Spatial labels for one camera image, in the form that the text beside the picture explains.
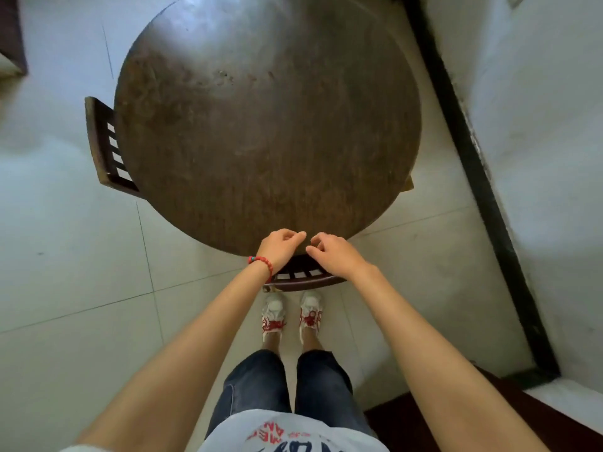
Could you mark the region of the dark blue denim shorts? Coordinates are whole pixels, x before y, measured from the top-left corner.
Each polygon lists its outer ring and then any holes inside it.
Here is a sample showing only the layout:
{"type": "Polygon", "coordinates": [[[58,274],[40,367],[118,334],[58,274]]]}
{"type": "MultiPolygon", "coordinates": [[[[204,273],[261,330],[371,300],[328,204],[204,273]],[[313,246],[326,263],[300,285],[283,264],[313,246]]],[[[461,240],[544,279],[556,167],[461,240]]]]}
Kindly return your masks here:
{"type": "Polygon", "coordinates": [[[229,417],[250,410],[294,413],[373,436],[349,376],[329,351],[311,350],[298,358],[294,410],[280,357],[267,349],[249,355],[225,379],[206,437],[229,417]]]}

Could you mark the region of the dark wooden slatted chair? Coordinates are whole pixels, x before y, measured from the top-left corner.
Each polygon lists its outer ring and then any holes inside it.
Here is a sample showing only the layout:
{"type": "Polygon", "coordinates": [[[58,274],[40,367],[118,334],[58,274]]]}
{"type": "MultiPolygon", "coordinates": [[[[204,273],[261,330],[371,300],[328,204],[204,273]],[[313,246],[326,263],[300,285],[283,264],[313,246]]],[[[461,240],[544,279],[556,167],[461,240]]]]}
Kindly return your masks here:
{"type": "Polygon", "coordinates": [[[117,145],[114,111],[93,96],[84,99],[87,136],[101,185],[143,198],[136,184],[119,173],[128,173],[117,145]]]}
{"type": "Polygon", "coordinates": [[[264,293],[299,292],[325,288],[345,282],[326,271],[307,254],[293,256],[283,268],[262,286],[264,293]]]}

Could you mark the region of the person's right forearm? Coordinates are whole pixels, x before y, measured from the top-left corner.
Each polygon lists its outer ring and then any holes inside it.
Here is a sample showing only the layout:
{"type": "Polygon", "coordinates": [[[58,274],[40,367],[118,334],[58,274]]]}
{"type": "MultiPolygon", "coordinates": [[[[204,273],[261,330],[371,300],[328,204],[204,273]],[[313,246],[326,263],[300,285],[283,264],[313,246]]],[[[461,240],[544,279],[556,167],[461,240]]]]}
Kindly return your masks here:
{"type": "Polygon", "coordinates": [[[550,452],[496,388],[376,267],[355,282],[442,452],[550,452]]]}

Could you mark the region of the white left sneaker red laces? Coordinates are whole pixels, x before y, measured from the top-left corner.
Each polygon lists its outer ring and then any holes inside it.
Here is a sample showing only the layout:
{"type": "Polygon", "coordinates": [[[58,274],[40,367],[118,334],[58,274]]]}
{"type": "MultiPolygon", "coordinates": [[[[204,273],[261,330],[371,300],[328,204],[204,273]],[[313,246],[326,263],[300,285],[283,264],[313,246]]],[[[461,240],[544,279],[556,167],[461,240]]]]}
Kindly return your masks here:
{"type": "Polygon", "coordinates": [[[262,341],[266,342],[269,336],[282,336],[286,325],[286,308],[283,295],[271,293],[267,296],[262,309],[262,341]]]}

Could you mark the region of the white right sneaker red laces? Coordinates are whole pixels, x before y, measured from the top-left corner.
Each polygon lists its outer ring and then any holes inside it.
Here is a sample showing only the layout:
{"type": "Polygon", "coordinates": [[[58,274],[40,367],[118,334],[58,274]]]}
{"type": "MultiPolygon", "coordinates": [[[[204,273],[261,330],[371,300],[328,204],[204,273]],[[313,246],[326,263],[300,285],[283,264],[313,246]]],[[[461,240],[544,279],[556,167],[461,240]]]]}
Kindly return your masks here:
{"type": "Polygon", "coordinates": [[[316,290],[305,291],[300,301],[299,336],[304,344],[304,330],[310,329],[317,337],[320,331],[323,306],[321,295],[316,290]]]}

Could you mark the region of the person's left hand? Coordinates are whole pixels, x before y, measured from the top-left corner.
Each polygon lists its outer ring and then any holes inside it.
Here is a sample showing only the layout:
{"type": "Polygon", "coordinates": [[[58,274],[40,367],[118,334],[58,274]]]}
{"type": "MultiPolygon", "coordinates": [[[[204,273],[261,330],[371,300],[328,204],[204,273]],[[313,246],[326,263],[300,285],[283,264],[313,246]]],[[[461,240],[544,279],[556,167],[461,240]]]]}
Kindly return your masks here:
{"type": "Polygon", "coordinates": [[[286,231],[293,230],[282,228],[271,232],[262,240],[256,255],[253,257],[254,264],[258,262],[260,266],[267,269],[268,279],[278,273],[295,253],[295,250],[286,250],[283,241],[283,233],[286,231]]]}

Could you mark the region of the white sneaker red laces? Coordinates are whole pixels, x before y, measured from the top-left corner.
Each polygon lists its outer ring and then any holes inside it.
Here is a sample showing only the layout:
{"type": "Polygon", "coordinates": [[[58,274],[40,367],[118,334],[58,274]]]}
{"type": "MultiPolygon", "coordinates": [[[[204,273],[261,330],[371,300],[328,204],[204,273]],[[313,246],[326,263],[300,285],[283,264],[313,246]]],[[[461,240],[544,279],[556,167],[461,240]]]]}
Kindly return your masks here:
{"type": "Polygon", "coordinates": [[[286,325],[286,308],[283,295],[271,293],[267,296],[262,309],[262,341],[266,342],[269,336],[282,336],[286,325]]]}
{"type": "Polygon", "coordinates": [[[299,336],[304,344],[304,330],[310,329],[317,337],[320,331],[323,306],[321,295],[316,290],[305,291],[300,301],[299,336]]]}

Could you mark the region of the dark wooden furniture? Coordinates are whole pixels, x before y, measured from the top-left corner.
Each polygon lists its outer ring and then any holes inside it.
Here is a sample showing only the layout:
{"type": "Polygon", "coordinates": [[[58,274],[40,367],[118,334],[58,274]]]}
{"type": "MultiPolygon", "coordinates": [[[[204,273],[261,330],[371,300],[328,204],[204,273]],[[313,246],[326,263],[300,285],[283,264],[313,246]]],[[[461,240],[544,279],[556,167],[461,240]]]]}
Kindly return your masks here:
{"type": "Polygon", "coordinates": [[[19,1],[0,0],[0,78],[27,74],[19,1]]]}

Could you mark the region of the white printed shirt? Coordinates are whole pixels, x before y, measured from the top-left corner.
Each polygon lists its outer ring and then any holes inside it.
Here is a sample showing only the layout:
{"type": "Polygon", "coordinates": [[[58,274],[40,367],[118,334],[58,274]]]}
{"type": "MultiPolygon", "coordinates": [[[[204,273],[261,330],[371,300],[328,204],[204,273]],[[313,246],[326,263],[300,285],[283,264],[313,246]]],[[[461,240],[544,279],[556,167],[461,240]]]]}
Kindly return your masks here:
{"type": "Polygon", "coordinates": [[[198,452],[389,452],[350,428],[271,410],[245,410],[220,423],[198,452]]]}

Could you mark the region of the person's right hand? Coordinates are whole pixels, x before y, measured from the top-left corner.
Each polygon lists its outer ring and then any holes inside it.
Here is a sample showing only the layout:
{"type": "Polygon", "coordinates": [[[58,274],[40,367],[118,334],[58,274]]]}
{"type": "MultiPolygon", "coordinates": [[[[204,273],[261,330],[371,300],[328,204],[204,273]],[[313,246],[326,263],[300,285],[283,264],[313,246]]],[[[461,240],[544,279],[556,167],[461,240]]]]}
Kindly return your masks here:
{"type": "Polygon", "coordinates": [[[324,267],[326,271],[347,281],[355,282],[375,270],[351,243],[340,236],[319,233],[311,239],[309,245],[327,253],[328,267],[324,267]]]}

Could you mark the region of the person's left forearm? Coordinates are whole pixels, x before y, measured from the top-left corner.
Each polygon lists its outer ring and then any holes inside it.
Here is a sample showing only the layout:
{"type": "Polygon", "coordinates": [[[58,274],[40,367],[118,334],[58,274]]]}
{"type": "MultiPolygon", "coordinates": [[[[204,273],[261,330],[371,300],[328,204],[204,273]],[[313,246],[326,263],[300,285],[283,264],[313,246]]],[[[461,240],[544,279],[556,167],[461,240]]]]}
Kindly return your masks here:
{"type": "Polygon", "coordinates": [[[77,445],[184,452],[243,320],[269,278],[254,261],[118,392],[77,445]]]}

